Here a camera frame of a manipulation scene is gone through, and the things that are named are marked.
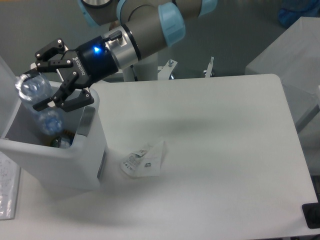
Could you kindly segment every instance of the paper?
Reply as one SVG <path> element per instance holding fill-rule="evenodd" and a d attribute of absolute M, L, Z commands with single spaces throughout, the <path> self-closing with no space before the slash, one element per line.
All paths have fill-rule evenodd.
<path fill-rule="evenodd" d="M 152 177 L 160 175 L 164 141 L 147 143 L 138 151 L 133 151 L 120 163 L 120 168 L 130 177 Z"/>
<path fill-rule="evenodd" d="M 20 167 L 0 151 L 0 220 L 15 217 Z"/>

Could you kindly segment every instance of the black object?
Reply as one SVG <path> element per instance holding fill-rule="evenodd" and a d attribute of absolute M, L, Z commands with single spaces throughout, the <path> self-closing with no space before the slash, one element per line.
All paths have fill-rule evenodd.
<path fill-rule="evenodd" d="M 42 111 L 53 102 L 56 107 L 71 112 L 94 103 L 89 87 L 118 71 L 110 50 L 105 47 L 105 42 L 121 38 L 122 32 L 116 31 L 107 38 L 98 36 L 74 50 L 68 50 L 63 40 L 57 38 L 37 51 L 36 69 L 31 71 L 58 72 L 63 83 L 52 97 L 35 104 L 33 108 Z M 62 55 L 60 60 L 50 60 L 58 54 Z M 68 100 L 76 89 L 81 90 L 79 96 Z"/>
<path fill-rule="evenodd" d="M 302 211 L 308 228 L 320 228 L 320 203 L 307 203 L 302 205 Z"/>

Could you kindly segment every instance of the gray floor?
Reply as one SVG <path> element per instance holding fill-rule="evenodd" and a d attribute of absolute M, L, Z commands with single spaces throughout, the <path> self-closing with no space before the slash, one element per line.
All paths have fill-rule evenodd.
<path fill-rule="evenodd" d="M 184 40 L 159 53 L 178 61 L 177 78 L 202 77 L 211 56 L 217 76 L 243 75 L 245 67 L 285 29 L 277 20 L 281 0 L 220 0 L 216 10 L 186 23 Z M 76 0 L 0 2 L 0 56 L 16 75 L 34 53 L 57 37 L 76 48 L 109 26 L 88 27 Z"/>

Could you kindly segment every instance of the light blue joint cap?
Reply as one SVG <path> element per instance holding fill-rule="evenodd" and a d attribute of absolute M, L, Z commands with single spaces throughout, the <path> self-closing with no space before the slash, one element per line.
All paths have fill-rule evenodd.
<path fill-rule="evenodd" d="M 199 17 L 208 13 L 211 13 L 216 9 L 218 0 L 202 0 L 201 11 Z"/>
<path fill-rule="evenodd" d="M 90 27 L 99 27 L 99 25 L 95 22 L 95 20 L 90 16 L 88 13 L 87 9 L 85 8 L 84 4 L 82 3 L 81 0 L 78 0 L 78 5 L 82 11 L 82 14 L 84 16 L 84 19 L 88 23 Z"/>
<path fill-rule="evenodd" d="M 172 2 L 159 5 L 158 12 L 166 44 L 171 47 L 185 37 L 185 21 L 177 6 Z"/>
<path fill-rule="evenodd" d="M 122 23 L 121 23 L 121 9 L 122 9 L 122 6 L 124 5 L 125 2 L 126 2 L 126 0 L 120 0 L 118 5 L 116 6 L 116 17 L 118 18 L 121 25 L 122 25 Z"/>

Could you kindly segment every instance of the white bin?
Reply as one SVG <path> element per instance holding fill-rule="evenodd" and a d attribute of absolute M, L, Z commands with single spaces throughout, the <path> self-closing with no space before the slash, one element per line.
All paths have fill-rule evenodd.
<path fill-rule="evenodd" d="M 0 57 L 0 151 L 42 183 L 93 190 L 105 162 L 107 141 L 98 114 L 99 96 L 91 90 L 94 103 L 64 112 L 64 128 L 74 132 L 70 148 L 48 145 L 50 138 L 35 126 L 14 86 L 15 76 Z M 60 83 L 51 82 L 53 91 Z"/>

